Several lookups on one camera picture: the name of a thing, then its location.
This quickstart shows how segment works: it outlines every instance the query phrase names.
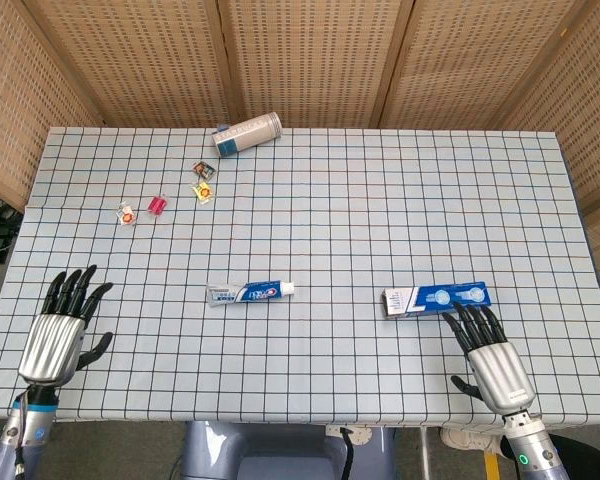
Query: toothpaste cap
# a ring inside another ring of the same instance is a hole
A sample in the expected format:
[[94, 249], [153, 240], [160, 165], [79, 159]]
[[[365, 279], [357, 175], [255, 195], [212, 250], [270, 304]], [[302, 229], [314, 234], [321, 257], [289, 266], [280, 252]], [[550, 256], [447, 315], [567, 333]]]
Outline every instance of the toothpaste cap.
[[293, 282], [280, 282], [280, 293], [283, 297], [285, 295], [293, 295], [293, 291]]

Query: white toothpaste tube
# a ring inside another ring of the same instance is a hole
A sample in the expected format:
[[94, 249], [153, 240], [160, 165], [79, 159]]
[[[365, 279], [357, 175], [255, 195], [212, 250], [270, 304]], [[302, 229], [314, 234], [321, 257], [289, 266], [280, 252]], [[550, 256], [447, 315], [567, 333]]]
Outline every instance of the white toothpaste tube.
[[293, 294], [293, 282], [253, 282], [239, 285], [207, 285], [209, 305], [224, 305], [237, 302], [255, 302], [269, 298], [280, 298]]

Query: shoe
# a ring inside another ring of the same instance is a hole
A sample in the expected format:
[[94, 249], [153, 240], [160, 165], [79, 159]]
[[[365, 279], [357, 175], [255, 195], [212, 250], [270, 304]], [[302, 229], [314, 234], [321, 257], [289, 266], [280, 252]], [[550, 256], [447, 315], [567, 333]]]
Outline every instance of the shoe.
[[440, 440], [447, 447], [457, 450], [482, 450], [502, 455], [502, 450], [500, 450], [502, 435], [485, 435], [483, 433], [441, 428]]

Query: toothpaste tube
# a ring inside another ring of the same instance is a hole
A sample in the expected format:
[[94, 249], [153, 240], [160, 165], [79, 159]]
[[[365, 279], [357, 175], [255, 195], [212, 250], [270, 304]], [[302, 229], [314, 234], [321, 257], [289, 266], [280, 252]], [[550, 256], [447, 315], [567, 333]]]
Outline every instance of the toothpaste tube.
[[387, 288], [382, 293], [382, 303], [388, 317], [427, 315], [453, 310], [454, 302], [463, 306], [491, 305], [484, 282]]
[[280, 298], [293, 294], [293, 283], [290, 282], [254, 282], [239, 285], [207, 285], [207, 301], [209, 305], [226, 303], [255, 302], [268, 298]]

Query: yellow packet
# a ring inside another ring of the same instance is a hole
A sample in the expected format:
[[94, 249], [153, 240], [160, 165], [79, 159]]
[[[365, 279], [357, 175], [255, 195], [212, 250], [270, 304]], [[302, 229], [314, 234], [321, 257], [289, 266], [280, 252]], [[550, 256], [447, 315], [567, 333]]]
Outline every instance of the yellow packet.
[[211, 197], [213, 197], [213, 190], [211, 190], [211, 187], [207, 185], [207, 182], [200, 182], [199, 184], [194, 185], [192, 188], [195, 194], [198, 196], [200, 203], [207, 203], [209, 200], [211, 200]]

